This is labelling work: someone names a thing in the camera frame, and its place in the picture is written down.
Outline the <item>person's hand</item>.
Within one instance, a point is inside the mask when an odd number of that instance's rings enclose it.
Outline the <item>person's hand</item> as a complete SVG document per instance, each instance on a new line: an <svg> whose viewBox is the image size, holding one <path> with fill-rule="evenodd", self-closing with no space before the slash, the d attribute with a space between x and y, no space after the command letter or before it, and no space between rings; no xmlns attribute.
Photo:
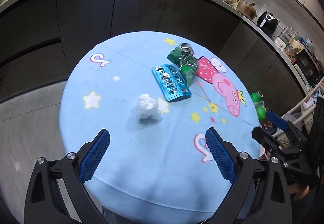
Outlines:
<svg viewBox="0 0 324 224"><path fill-rule="evenodd" d="M308 194L309 189L309 186L301 185L298 183L288 186L291 201L298 201L304 198Z"/></svg>

